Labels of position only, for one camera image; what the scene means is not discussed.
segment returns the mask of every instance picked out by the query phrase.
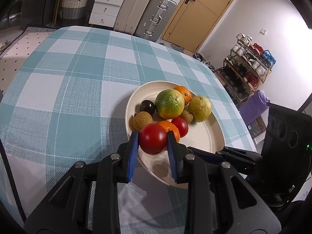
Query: speaker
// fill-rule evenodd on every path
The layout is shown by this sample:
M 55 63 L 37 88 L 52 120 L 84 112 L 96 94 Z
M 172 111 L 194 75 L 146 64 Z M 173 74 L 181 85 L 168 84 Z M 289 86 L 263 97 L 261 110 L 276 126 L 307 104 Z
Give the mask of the speaker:
M 269 117 L 261 152 L 266 180 L 275 192 L 303 185 L 311 171 L 312 117 L 268 103 Z

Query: orange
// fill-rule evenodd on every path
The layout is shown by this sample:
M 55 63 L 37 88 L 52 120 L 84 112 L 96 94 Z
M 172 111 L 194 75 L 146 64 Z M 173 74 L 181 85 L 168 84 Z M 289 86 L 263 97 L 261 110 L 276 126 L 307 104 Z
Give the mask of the orange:
M 167 120 L 163 120 L 163 121 L 157 122 L 157 124 L 162 126 L 166 130 L 166 133 L 168 131 L 173 131 L 174 132 L 174 137 L 176 138 L 177 143 L 179 142 L 179 140 L 180 140 L 180 133 L 179 133 L 179 130 L 176 127 L 176 125 L 174 125 L 173 123 L 171 123 L 170 121 L 167 121 Z
M 182 96 L 184 97 L 184 105 L 187 105 L 188 102 L 191 101 L 192 94 L 188 90 L 188 88 L 186 88 L 184 86 L 178 86 L 178 87 L 175 87 L 174 89 L 177 90 L 178 92 L 180 92 L 182 94 Z

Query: metal screw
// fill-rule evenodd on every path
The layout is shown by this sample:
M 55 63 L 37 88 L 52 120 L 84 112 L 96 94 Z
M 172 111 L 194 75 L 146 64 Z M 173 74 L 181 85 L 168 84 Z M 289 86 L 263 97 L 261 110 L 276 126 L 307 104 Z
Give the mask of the metal screw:
M 110 155 L 110 158 L 113 159 L 113 160 L 117 160 L 117 159 L 120 158 L 120 155 L 118 153 L 114 153 L 114 154 Z
M 186 158 L 187 160 L 194 160 L 194 159 L 195 159 L 195 156 L 194 156 L 193 154 L 187 154 L 187 155 L 185 156 L 185 158 Z
M 221 166 L 222 166 L 223 168 L 228 169 L 228 168 L 231 167 L 231 164 L 230 164 L 229 162 L 222 162 Z
M 78 161 L 78 162 L 75 163 L 75 167 L 76 168 L 81 168 L 81 167 L 83 167 L 84 164 L 85 164 L 84 162 Z

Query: blue gripper pad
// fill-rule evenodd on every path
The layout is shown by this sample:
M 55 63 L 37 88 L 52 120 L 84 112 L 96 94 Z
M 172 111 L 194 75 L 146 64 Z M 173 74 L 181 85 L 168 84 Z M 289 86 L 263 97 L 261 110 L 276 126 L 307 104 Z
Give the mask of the blue gripper pad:
M 174 153 L 169 136 L 168 136 L 168 142 L 167 142 L 167 149 L 168 149 L 168 157 L 169 157 L 169 163 L 170 163 L 170 168 L 171 168 L 171 175 L 174 178 L 174 182 L 177 182 L 177 161 L 176 161 L 175 153 Z
M 131 152 L 129 155 L 129 160 L 128 160 L 128 172 L 127 172 L 127 181 L 130 182 L 134 171 L 135 171 L 135 163 L 137 161 L 138 157 L 138 133 L 135 134 L 135 137 L 133 138 L 133 144 L 131 148 Z

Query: purple bag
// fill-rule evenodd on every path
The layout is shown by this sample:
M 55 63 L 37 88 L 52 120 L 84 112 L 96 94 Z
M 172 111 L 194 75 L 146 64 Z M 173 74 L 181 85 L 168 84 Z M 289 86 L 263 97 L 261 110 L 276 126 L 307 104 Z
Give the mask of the purple bag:
M 244 104 L 242 104 L 238 111 L 241 113 L 246 126 L 251 124 L 269 107 L 266 103 L 270 100 L 266 97 L 264 91 L 257 90 Z

